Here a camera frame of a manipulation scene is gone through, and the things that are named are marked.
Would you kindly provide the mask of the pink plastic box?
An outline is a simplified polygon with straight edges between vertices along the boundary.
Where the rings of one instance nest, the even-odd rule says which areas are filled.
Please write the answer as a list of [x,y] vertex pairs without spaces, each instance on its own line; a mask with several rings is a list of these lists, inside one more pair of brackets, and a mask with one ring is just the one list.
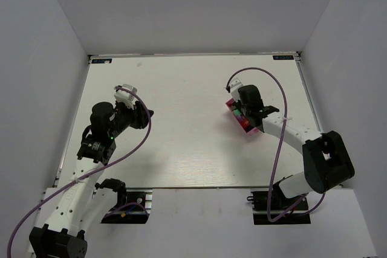
[[257,133],[259,132],[259,130],[258,130],[257,128],[253,127],[250,123],[249,123],[249,126],[247,126],[247,127],[243,127],[243,126],[242,126],[243,121],[248,121],[248,120],[245,118],[245,116],[243,116],[242,113],[241,113],[240,116],[237,116],[237,117],[233,114],[233,110],[235,110],[235,109],[239,110],[239,109],[236,107],[236,105],[234,104],[234,102],[235,102],[235,101],[234,101],[234,99],[232,99],[232,98],[226,102],[226,106],[227,106],[228,110],[232,113],[234,119],[238,122],[238,124],[240,125],[240,127],[243,129],[243,131],[244,131],[247,135],[254,135],[254,134],[257,134]]

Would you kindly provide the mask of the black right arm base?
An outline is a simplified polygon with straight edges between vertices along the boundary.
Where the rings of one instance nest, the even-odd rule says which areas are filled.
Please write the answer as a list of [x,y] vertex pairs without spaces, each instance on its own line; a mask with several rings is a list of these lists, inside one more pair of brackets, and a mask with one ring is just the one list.
[[[267,218],[267,195],[268,192],[264,190],[252,191],[246,198],[247,202],[251,204],[253,210],[254,225],[307,225],[311,224],[309,214],[301,215],[303,212],[309,210],[309,205],[306,197],[301,202],[293,206],[282,218],[276,222],[270,222]],[[284,210],[289,208],[298,200],[298,197],[291,199],[281,199],[272,194],[271,212],[270,216],[274,219]]]

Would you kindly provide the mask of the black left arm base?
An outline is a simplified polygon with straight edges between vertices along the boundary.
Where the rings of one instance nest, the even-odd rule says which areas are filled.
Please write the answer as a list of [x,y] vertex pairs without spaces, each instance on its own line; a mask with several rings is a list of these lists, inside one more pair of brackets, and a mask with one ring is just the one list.
[[152,190],[127,188],[123,181],[105,179],[95,183],[96,193],[102,189],[113,192],[114,206],[103,217],[102,224],[139,224],[147,223],[152,207]]

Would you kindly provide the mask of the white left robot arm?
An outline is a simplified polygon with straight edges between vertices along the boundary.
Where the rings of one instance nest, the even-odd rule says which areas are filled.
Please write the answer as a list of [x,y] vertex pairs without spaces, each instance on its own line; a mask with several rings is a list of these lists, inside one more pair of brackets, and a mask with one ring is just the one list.
[[43,226],[30,232],[36,257],[85,257],[92,224],[101,222],[110,210],[127,206],[126,184],[99,178],[112,165],[116,138],[129,127],[149,129],[153,113],[140,100],[93,106],[70,182],[55,192],[59,202]]

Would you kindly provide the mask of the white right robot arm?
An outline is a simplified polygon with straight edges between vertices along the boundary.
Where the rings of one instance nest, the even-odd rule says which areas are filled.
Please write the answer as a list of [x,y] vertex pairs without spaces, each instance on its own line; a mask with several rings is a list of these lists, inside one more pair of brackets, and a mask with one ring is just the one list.
[[278,108],[263,104],[255,85],[238,84],[230,93],[233,105],[251,126],[281,138],[302,155],[303,171],[275,182],[272,199],[282,202],[310,192],[324,194],[354,177],[354,166],[339,133],[319,132],[284,117]]

